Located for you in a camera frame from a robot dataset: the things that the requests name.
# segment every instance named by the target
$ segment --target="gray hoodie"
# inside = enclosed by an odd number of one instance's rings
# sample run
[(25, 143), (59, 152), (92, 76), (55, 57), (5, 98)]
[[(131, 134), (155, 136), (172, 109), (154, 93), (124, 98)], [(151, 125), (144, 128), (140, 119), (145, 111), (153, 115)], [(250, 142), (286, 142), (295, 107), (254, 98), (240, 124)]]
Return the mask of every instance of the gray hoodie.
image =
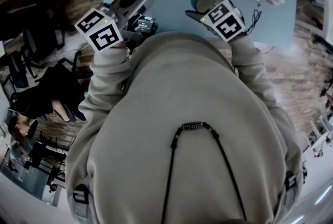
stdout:
[[(239, 77), (209, 42), (185, 33), (149, 38), (130, 61), (124, 48), (95, 54), (88, 96), (80, 104), (87, 122), (66, 162), (77, 221), (160, 223), (170, 145), (177, 129), (190, 122), (206, 122), (220, 135), (247, 220), (276, 223), (284, 217), (303, 181), (296, 132), (276, 103), (251, 38), (230, 45)], [(296, 177), (292, 192), (287, 172)], [(88, 193), (78, 191), (80, 185)], [(86, 195), (83, 203), (76, 202), (80, 192)], [(209, 131), (184, 131), (165, 222), (243, 218), (227, 162)]]

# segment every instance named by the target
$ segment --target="wooden floor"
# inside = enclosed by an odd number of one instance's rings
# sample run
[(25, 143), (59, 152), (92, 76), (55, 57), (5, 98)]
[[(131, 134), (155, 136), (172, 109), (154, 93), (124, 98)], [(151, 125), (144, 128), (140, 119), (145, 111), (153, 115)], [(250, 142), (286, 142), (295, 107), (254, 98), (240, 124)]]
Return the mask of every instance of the wooden floor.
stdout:
[[(333, 56), (322, 45), (313, 44), (311, 39), (309, 32), (296, 26), (290, 49), (272, 49), (272, 46), (257, 44), (262, 50), (277, 101), (289, 113), (302, 149), (308, 147), (305, 137), (312, 131), (310, 120), (316, 120), (326, 111), (327, 99), (319, 95), (324, 88), (324, 80), (331, 78), (333, 68)], [(221, 48), (230, 61), (229, 47), (217, 40), (212, 43)]]

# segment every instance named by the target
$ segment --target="black cable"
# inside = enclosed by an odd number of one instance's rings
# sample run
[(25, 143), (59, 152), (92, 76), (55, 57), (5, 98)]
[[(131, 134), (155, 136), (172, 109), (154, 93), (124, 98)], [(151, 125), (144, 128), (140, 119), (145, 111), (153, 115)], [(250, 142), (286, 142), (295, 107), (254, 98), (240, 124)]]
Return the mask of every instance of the black cable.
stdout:
[(269, 51), (267, 51), (266, 53), (263, 53), (262, 55), (267, 55), (268, 53), (270, 53), (273, 50), (273, 48), (275, 48), (275, 46), (273, 46)]
[(298, 35), (295, 35), (295, 34), (293, 34), (293, 36), (297, 37), (297, 38), (304, 39), (304, 40), (311, 40), (311, 38), (306, 38), (306, 37), (298, 36)]
[(253, 11), (253, 15), (252, 15), (252, 25), (248, 28), (248, 30), (245, 31), (245, 33), (248, 35), (248, 34), (251, 34), (255, 25), (257, 24), (257, 22), (259, 21), (260, 19), (260, 16), (261, 16), (261, 13), (262, 11), (258, 11), (257, 9), (255, 9)]
[(165, 191), (165, 197), (164, 197), (163, 213), (162, 213), (162, 221), (161, 221), (162, 224), (164, 224), (164, 222), (165, 222), (165, 216), (166, 216), (166, 213), (167, 213), (169, 192), (170, 192), (170, 186), (171, 186), (172, 168), (173, 168), (173, 162), (174, 162), (175, 150), (177, 148), (178, 138), (180, 137), (181, 133), (185, 130), (197, 130), (197, 129), (201, 129), (201, 128), (207, 129), (211, 133), (213, 138), (216, 140), (217, 145), (219, 146), (220, 152), (222, 153), (222, 156), (223, 156), (224, 161), (226, 163), (226, 166), (228, 168), (231, 180), (233, 182), (235, 192), (236, 192), (236, 195), (237, 195), (240, 207), (241, 207), (241, 211), (242, 211), (244, 220), (247, 220), (244, 205), (243, 205), (243, 202), (242, 202), (242, 199), (241, 199), (241, 196), (240, 196), (240, 192), (239, 192), (239, 189), (238, 189), (238, 186), (237, 186), (237, 182), (236, 182), (234, 173), (231, 169), (228, 158), (227, 158), (227, 156), (226, 156), (226, 154), (223, 150), (223, 147), (221, 145), (221, 142), (219, 140), (220, 135), (206, 122), (193, 122), (193, 123), (183, 124), (180, 128), (178, 128), (178, 130), (177, 130), (177, 132), (174, 135), (173, 140), (172, 140), (172, 144), (171, 144), (172, 154), (171, 154), (169, 174), (168, 174), (168, 183), (166, 184), (166, 191)]

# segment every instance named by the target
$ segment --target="cable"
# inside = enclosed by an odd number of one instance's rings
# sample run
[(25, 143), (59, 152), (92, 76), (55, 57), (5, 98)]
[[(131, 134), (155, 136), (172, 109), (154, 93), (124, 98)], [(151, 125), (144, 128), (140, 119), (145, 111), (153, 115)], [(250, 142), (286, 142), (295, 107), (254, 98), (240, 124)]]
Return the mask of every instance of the cable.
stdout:
[(273, 48), (275, 48), (275, 46), (273, 46), (269, 51), (267, 51), (266, 53), (263, 53), (262, 55), (267, 55), (268, 53), (270, 53), (273, 50)]
[(295, 34), (293, 34), (293, 36), (304, 39), (304, 40), (311, 40), (311, 38), (306, 38), (306, 37), (298, 36), (298, 35), (295, 35)]
[(202, 128), (205, 128), (210, 132), (213, 139), (216, 141), (217, 146), (219, 147), (219, 150), (220, 150), (220, 152), (222, 154), (222, 157), (225, 161), (225, 164), (227, 166), (231, 181), (234, 185), (235, 193), (236, 193), (236, 196), (238, 198), (238, 202), (239, 202), (242, 214), (243, 214), (243, 218), (244, 218), (245, 221), (247, 220), (245, 208), (244, 208), (243, 201), (241, 199), (241, 195), (240, 195), (240, 192), (239, 192), (239, 189), (238, 189), (237, 181), (235, 179), (234, 173), (233, 173), (232, 168), (230, 166), (229, 160), (228, 160), (228, 158), (227, 158), (227, 156), (224, 152), (224, 149), (221, 145), (221, 142), (219, 140), (220, 135), (214, 130), (214, 128), (212, 126), (210, 126), (206, 122), (192, 122), (192, 123), (185, 123), (181, 127), (179, 127), (177, 129), (176, 134), (174, 135), (174, 137), (172, 139), (172, 143), (171, 143), (172, 152), (171, 152), (171, 159), (170, 159), (170, 166), (169, 166), (169, 173), (168, 173), (168, 181), (167, 181), (167, 184), (166, 184), (166, 191), (165, 191), (165, 197), (164, 197), (164, 203), (163, 203), (163, 212), (162, 212), (161, 224), (165, 223), (165, 218), (166, 218), (166, 215), (167, 215), (168, 199), (169, 199), (169, 193), (170, 193), (170, 188), (171, 188), (171, 180), (172, 180), (173, 163), (174, 163), (175, 151), (176, 151), (176, 148), (177, 148), (177, 143), (178, 143), (178, 140), (180, 138), (180, 135), (183, 131), (198, 130), (198, 129), (202, 129)]
[(261, 13), (262, 11), (258, 11), (257, 9), (255, 9), (253, 11), (253, 15), (252, 15), (252, 25), (248, 28), (248, 30), (245, 31), (245, 33), (248, 35), (248, 34), (251, 34), (255, 25), (257, 24), (257, 22), (259, 21), (260, 19), (260, 16), (261, 16)]
[(68, 53), (72, 53), (73, 51), (77, 51), (77, 50), (82, 50), (82, 49), (85, 49), (87, 46), (90, 46), (90, 44), (86, 44), (84, 47), (82, 48), (77, 48), (77, 49), (72, 49), (70, 52)]

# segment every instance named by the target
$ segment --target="hoodie sleeve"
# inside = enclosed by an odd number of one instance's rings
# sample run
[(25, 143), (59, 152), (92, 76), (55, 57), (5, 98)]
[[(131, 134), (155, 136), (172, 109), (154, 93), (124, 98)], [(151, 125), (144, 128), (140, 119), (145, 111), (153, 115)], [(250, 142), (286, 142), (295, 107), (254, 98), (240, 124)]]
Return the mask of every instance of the hoodie sleeve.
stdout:
[(112, 108), (122, 99), (122, 82), (128, 78), (130, 64), (126, 48), (110, 48), (96, 53), (91, 64), (88, 95), (79, 105), (87, 119), (76, 136), (66, 160), (66, 189), (73, 212), (72, 195), (75, 187), (87, 176), (87, 160), (94, 139)]
[(296, 175), (301, 187), (303, 184), (302, 152), (297, 144), (296, 131), (287, 112), (276, 102), (261, 51), (254, 46), (249, 35), (231, 42), (230, 45), (233, 52), (232, 65), (237, 68), (241, 81), (264, 102), (270, 111), (288, 148), (285, 156), (287, 167)]

